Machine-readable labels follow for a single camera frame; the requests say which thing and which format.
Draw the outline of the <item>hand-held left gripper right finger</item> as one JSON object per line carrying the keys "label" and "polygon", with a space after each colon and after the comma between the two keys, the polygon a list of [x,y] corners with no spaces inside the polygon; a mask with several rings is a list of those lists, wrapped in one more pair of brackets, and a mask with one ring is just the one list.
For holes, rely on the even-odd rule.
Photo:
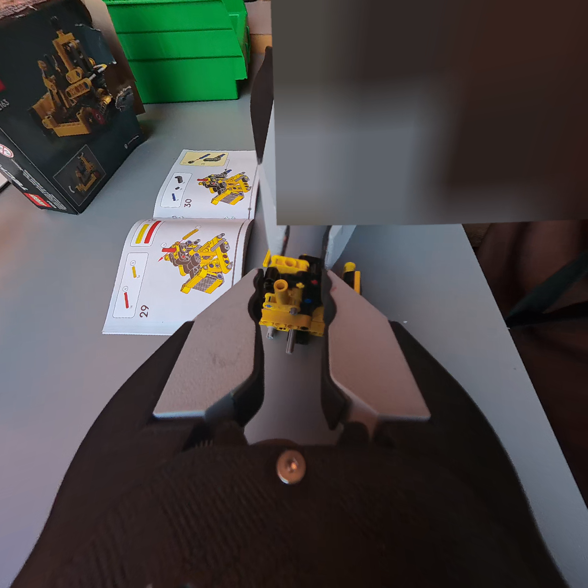
{"label": "hand-held left gripper right finger", "polygon": [[323,271],[321,294],[320,401],[329,429],[427,422],[430,410],[386,316],[331,270]]}

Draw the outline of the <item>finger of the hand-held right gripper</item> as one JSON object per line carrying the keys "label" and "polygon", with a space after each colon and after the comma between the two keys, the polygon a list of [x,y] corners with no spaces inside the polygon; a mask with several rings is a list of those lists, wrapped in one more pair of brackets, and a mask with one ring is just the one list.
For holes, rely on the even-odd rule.
{"label": "finger of the hand-held right gripper", "polygon": [[331,270],[341,257],[355,228],[355,224],[330,225],[326,228],[322,239],[322,265],[326,270]]}
{"label": "finger of the hand-held right gripper", "polygon": [[277,223],[273,49],[266,47],[251,89],[251,122],[268,249],[284,255],[290,227]]}

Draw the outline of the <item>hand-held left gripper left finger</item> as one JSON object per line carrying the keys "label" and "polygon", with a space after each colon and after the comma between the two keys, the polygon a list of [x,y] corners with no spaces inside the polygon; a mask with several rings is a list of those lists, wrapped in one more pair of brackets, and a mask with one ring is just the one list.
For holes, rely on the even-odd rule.
{"label": "hand-held left gripper left finger", "polygon": [[263,270],[254,269],[195,317],[153,414],[246,426],[264,400]]}

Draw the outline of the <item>yellow black lego model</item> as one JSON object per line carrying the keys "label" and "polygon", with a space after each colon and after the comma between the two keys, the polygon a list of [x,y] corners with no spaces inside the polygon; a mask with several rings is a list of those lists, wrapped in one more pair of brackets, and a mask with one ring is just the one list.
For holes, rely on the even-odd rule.
{"label": "yellow black lego model", "polygon": [[307,345],[325,330],[322,302],[322,261],[303,254],[298,258],[268,251],[264,261],[263,302],[259,324],[267,338],[286,334],[286,353]]}

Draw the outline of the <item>lego instruction booklet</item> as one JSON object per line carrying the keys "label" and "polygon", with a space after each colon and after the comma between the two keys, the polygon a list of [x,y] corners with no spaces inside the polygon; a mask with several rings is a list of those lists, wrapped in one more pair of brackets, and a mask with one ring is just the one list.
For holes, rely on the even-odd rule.
{"label": "lego instruction booklet", "polygon": [[184,149],[125,239],[102,333],[169,336],[237,283],[258,186],[255,151]]}

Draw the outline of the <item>dark lego set box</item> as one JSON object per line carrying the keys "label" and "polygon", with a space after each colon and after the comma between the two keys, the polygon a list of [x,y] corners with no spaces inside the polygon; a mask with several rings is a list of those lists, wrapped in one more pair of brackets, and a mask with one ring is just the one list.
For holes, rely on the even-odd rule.
{"label": "dark lego set box", "polygon": [[1,1],[1,174],[82,213],[144,137],[130,78],[82,1]]}

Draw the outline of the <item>green storage bin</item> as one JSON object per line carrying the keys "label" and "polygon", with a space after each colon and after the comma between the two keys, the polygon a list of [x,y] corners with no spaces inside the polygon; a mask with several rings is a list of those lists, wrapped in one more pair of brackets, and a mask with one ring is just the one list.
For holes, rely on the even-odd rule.
{"label": "green storage bin", "polygon": [[249,28],[175,32],[120,33],[129,61],[237,58],[249,52]]}
{"label": "green storage bin", "polygon": [[245,26],[243,1],[105,1],[117,33],[228,30]]}
{"label": "green storage bin", "polygon": [[238,99],[238,82],[247,78],[240,57],[131,60],[144,104]]}

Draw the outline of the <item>person's brown clothing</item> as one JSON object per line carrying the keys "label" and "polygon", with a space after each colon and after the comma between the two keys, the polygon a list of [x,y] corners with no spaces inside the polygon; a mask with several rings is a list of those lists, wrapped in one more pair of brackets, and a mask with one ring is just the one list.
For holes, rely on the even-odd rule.
{"label": "person's brown clothing", "polygon": [[462,226],[489,319],[481,396],[542,538],[587,587],[587,221]]}

